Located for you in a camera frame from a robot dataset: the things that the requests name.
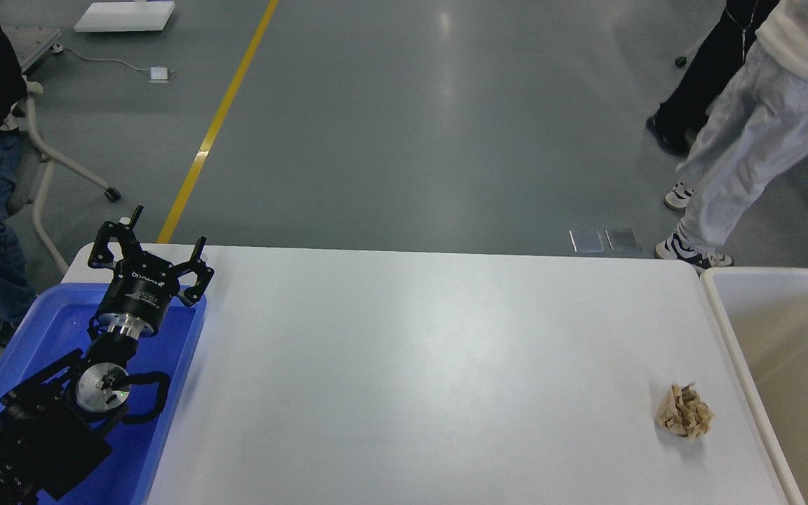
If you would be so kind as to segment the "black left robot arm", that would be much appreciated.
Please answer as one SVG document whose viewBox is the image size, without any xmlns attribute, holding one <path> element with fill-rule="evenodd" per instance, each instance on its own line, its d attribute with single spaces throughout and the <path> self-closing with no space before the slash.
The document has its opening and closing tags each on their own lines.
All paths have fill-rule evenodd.
<svg viewBox="0 0 808 505">
<path fill-rule="evenodd" d="M 112 453 L 106 437 L 121 423 L 154 421 L 167 407 L 171 376 L 131 372 L 141 339 L 157 335 L 170 302 L 202 301 L 214 269 L 202 257 L 205 237 L 189 259 L 172 263 L 143 249 L 135 225 L 106 221 L 88 265 L 113 278 L 88 323 L 90 345 L 74 349 L 0 397 L 0 504 L 61 499 Z"/>
</svg>

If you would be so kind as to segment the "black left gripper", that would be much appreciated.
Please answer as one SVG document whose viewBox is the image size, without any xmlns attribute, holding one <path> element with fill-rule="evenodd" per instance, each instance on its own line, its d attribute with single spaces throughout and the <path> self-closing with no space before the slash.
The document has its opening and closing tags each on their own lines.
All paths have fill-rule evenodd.
<svg viewBox="0 0 808 505">
<path fill-rule="evenodd" d="M 195 306 L 204 297 L 214 277 L 214 269 L 202 258 L 206 238 L 199 237 L 186 262 L 173 264 L 166 259 L 144 253 L 135 236 L 135 225 L 144 206 L 137 206 L 128 223 L 106 221 L 93 241 L 88 258 L 92 269 L 114 269 L 114 277 L 97 309 L 97 323 L 109 326 L 125 322 L 135 326 L 132 337 L 157 335 L 166 317 L 171 298 L 186 307 Z M 121 247 L 121 261 L 116 261 L 109 244 Z M 179 279 L 193 273 L 196 281 L 180 288 Z"/>
</svg>

